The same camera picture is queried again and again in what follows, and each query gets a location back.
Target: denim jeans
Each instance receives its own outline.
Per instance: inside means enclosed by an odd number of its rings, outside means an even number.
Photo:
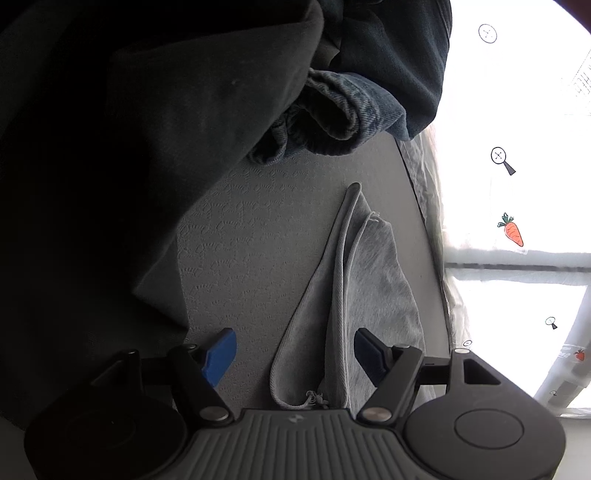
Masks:
[[[410,140],[437,113],[452,31],[449,0],[321,0],[340,47],[248,154],[274,164],[307,149],[344,155],[387,130]]]
[[[334,11],[337,2],[321,6]],[[449,0],[345,0],[340,52],[328,70],[355,72],[389,91],[414,138],[437,113],[451,32]],[[390,133],[403,140],[396,128]]]
[[[386,129],[401,140],[409,139],[406,112],[387,90],[355,73],[310,69],[298,98],[248,158],[271,165],[304,148],[345,155]]]

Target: metal screw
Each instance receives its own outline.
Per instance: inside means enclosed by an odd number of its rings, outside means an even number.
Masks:
[[[392,418],[392,412],[383,407],[370,407],[361,412],[365,420],[372,423],[382,423]]]
[[[208,421],[224,421],[230,413],[224,407],[205,407],[200,412],[201,418]]]

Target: drawstring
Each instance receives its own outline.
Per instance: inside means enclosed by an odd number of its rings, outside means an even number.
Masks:
[[[329,403],[327,400],[322,398],[322,393],[316,393],[314,390],[308,390],[306,395],[308,396],[308,400],[306,400],[305,404],[315,408],[329,408]]]

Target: white wall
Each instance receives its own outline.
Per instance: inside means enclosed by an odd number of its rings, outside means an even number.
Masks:
[[[591,478],[591,419],[560,419],[566,432],[566,452],[554,480]]]

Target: gray fabric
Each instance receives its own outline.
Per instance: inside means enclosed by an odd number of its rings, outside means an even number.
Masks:
[[[315,400],[310,391],[320,390],[329,406],[356,414],[375,390],[353,352],[361,327],[387,345],[425,351],[392,226],[371,211],[361,185],[353,183],[273,361],[270,387],[277,404],[307,408]],[[433,390],[421,390],[419,403],[431,398]]]

